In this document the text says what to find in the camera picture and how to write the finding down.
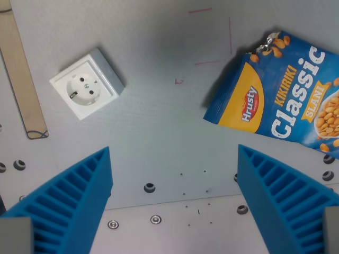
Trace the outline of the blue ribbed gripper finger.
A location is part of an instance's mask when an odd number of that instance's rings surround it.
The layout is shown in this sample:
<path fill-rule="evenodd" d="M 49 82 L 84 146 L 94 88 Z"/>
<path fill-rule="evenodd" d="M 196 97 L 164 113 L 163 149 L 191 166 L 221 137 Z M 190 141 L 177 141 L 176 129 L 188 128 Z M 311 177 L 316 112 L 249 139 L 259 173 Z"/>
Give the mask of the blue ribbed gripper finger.
<path fill-rule="evenodd" d="M 338 205 L 338 194 L 242 144 L 237 183 L 269 253 L 325 252 L 324 209 Z"/>
<path fill-rule="evenodd" d="M 2 217 L 31 219 L 34 253 L 89 253 L 111 190 L 105 147 L 41 185 Z"/>

